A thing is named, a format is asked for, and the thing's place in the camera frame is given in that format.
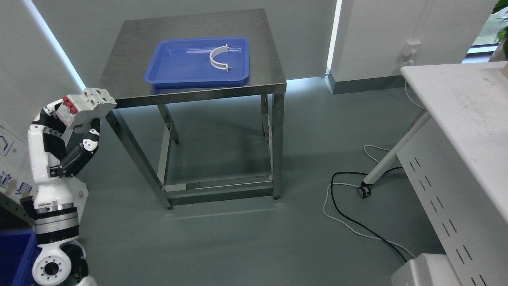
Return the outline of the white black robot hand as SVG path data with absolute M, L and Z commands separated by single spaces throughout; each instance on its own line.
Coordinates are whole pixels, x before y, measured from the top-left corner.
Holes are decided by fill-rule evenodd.
M 27 132 L 31 173 L 38 188 L 33 207 L 38 211 L 74 202 L 67 181 L 81 172 L 99 147 L 100 119 L 94 118 L 82 141 L 67 150 L 62 139 L 67 127 L 56 112 L 61 104 L 56 100 L 43 107 Z

